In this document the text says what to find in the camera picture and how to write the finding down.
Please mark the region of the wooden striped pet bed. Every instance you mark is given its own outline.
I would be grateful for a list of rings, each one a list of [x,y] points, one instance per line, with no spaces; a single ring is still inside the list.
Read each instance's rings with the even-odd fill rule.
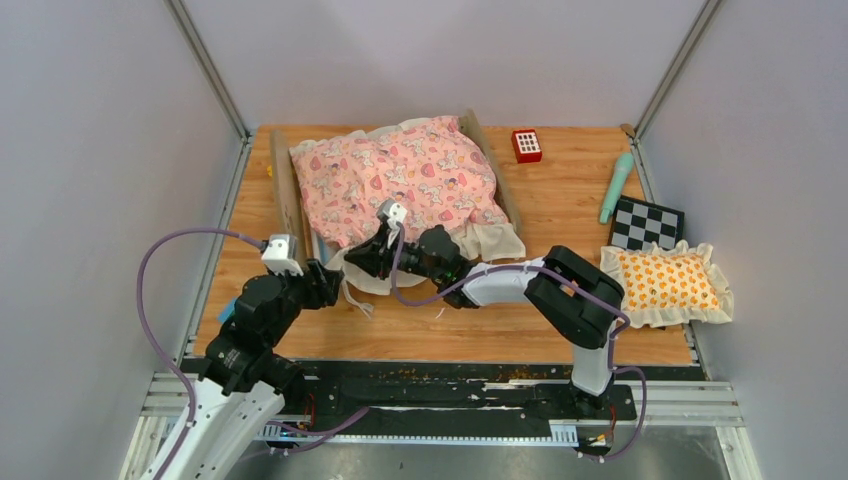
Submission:
[[[457,117],[458,130],[481,150],[483,163],[491,167],[496,188],[494,201],[503,210],[506,223],[514,235],[522,234],[521,214],[513,192],[506,184],[506,176],[500,168],[490,142],[473,109],[468,108]],[[273,169],[274,202],[281,230],[298,239],[297,259],[303,261],[316,257],[326,261],[335,254],[319,234],[315,233],[304,209],[305,195],[301,192],[298,174],[292,161],[288,140],[280,129],[270,134],[270,166]]]

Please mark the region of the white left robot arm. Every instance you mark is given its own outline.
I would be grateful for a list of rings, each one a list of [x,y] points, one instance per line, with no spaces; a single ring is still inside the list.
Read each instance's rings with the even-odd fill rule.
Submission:
[[[223,479],[278,412],[306,400],[303,369],[274,349],[304,310],[336,304],[343,272],[310,259],[303,274],[249,279],[207,346],[189,403],[145,479]]]

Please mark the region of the orange duck print pillow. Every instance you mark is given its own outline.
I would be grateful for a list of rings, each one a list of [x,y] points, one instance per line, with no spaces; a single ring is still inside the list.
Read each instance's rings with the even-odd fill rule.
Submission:
[[[605,246],[600,269],[623,287],[621,309],[633,328],[726,324],[733,320],[734,296],[712,254],[711,244],[692,247],[684,240],[669,250],[656,243],[646,251]]]

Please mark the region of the pink unicorn drawstring bag blanket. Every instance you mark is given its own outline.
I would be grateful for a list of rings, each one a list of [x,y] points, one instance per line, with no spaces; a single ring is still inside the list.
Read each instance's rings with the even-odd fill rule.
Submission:
[[[313,232],[334,252],[346,286],[387,296],[389,281],[368,276],[344,254],[378,229],[386,200],[407,211],[405,239],[442,225],[463,255],[517,259],[526,247],[517,217],[502,197],[489,142],[470,115],[417,118],[343,136],[304,140],[289,150],[301,204]]]

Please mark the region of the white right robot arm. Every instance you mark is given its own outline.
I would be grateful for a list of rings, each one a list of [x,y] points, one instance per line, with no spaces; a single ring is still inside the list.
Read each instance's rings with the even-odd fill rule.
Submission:
[[[430,280],[436,299],[457,309],[528,303],[573,346],[571,403],[596,417],[611,403],[613,348],[630,320],[622,311],[621,284],[565,246],[544,257],[494,265],[470,260],[442,226],[415,242],[400,226],[381,223],[377,233],[351,249],[345,260],[398,290],[401,273]]]

